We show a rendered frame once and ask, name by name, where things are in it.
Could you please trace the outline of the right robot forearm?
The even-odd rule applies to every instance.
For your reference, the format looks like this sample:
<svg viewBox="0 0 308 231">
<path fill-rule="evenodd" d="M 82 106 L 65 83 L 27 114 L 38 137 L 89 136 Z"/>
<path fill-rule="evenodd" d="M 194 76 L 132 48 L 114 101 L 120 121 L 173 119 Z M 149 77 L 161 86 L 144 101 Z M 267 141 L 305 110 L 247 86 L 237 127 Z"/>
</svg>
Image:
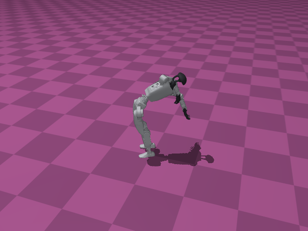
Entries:
<svg viewBox="0 0 308 231">
<path fill-rule="evenodd" d="M 184 102 L 184 98 L 181 99 L 179 102 L 180 102 L 180 105 L 181 105 L 181 107 L 182 107 L 182 110 L 183 110 L 184 108 L 186 108 L 186 110 L 187 110 L 187 106 L 186 106 L 186 104 L 185 104 L 185 102 Z"/>
</svg>

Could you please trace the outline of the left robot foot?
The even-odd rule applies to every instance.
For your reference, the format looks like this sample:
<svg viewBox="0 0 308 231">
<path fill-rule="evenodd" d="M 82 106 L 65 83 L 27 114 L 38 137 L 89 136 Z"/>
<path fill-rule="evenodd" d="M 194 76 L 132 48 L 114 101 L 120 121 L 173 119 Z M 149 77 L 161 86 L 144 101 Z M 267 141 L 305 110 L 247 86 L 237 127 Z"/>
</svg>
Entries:
<svg viewBox="0 0 308 231">
<path fill-rule="evenodd" d="M 151 156 L 155 156 L 155 153 L 153 151 L 151 151 L 151 154 L 148 154 L 147 152 L 140 154 L 139 158 L 147 158 L 147 157 L 151 157 Z"/>
</svg>

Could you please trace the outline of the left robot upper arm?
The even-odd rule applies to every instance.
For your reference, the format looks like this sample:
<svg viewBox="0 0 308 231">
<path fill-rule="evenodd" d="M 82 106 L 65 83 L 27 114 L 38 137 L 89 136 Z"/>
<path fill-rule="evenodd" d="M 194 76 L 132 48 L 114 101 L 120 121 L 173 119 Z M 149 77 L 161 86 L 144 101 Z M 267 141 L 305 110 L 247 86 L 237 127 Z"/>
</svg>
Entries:
<svg viewBox="0 0 308 231">
<path fill-rule="evenodd" d="M 169 76 L 166 76 L 166 75 L 161 75 L 160 78 L 159 78 L 159 83 L 161 85 L 167 83 L 168 81 L 172 81 L 172 77 L 169 77 Z"/>
</svg>

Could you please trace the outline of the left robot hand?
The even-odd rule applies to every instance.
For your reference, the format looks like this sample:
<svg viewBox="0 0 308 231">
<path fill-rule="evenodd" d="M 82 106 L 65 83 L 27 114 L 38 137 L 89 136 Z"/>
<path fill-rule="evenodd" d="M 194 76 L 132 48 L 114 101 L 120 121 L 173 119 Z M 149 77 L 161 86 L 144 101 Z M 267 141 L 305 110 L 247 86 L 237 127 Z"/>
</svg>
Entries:
<svg viewBox="0 0 308 231">
<path fill-rule="evenodd" d="M 176 101 L 175 101 L 174 103 L 175 103 L 175 104 L 178 104 L 180 100 L 181 100 L 181 99 L 180 99 L 180 95 L 179 95 L 179 96 L 176 95 Z"/>
</svg>

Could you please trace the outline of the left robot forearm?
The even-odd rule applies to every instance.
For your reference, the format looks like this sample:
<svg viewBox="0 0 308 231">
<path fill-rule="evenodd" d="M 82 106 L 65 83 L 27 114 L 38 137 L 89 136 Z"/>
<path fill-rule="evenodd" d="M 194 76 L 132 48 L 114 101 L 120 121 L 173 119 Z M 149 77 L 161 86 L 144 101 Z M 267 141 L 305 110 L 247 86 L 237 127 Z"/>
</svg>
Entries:
<svg viewBox="0 0 308 231">
<path fill-rule="evenodd" d="M 179 96 L 180 95 L 180 91 L 179 91 L 177 82 L 176 82 L 176 85 L 174 86 L 174 90 L 176 91 L 177 95 Z"/>
</svg>

